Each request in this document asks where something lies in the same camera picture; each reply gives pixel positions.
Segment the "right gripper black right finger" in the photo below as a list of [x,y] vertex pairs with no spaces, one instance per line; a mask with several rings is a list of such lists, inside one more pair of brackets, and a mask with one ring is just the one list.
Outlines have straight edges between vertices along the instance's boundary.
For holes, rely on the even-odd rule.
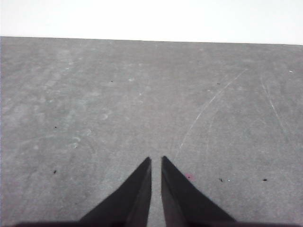
[[166,156],[161,159],[161,198],[167,226],[226,226],[237,223],[203,195]]

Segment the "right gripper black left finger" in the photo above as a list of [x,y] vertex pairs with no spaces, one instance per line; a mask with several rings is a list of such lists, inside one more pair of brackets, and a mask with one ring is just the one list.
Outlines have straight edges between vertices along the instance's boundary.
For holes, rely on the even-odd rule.
[[147,157],[124,183],[80,219],[87,226],[146,226],[152,195],[152,162]]

